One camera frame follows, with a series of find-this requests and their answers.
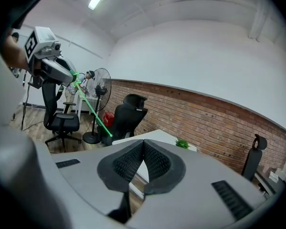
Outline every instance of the fan base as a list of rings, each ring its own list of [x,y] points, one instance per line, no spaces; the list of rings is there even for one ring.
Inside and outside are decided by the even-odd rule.
[[[97,133],[93,133],[92,132],[86,132],[84,135],[82,135],[82,139],[89,144],[97,144],[100,142]]]

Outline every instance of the cap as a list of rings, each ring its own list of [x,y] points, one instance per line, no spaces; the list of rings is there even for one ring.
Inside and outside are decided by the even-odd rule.
[[[93,78],[95,76],[94,71],[87,71],[87,74],[89,74],[91,76],[91,78]]]

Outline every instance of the red bag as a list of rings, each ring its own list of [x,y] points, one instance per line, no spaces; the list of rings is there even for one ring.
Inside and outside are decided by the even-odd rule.
[[[114,114],[111,112],[106,112],[103,117],[103,123],[105,127],[111,127],[114,121]]]

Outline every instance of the white wall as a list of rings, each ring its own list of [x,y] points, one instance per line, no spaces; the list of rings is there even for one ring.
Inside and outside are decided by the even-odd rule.
[[[243,106],[286,129],[286,53],[238,26],[173,21],[120,39],[113,79],[167,85]]]
[[[22,28],[15,31],[22,37],[28,37],[35,26],[49,27],[53,31],[61,43],[63,56],[68,57],[79,72],[105,67],[115,43],[84,13],[61,0],[41,0],[28,14]],[[64,94],[58,102],[59,108],[63,108],[63,102]],[[28,103],[44,105],[41,89],[30,89]],[[88,110],[88,107],[83,104],[82,110]]]

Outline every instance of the metal pole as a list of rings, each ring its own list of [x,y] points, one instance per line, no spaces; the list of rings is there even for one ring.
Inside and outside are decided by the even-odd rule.
[[[100,97],[101,97],[100,95],[98,95],[98,97],[97,97],[95,112],[97,112],[97,107],[99,106]],[[93,119],[93,125],[92,125],[91,135],[94,134],[94,125],[95,125],[95,115],[94,115],[94,119]]]

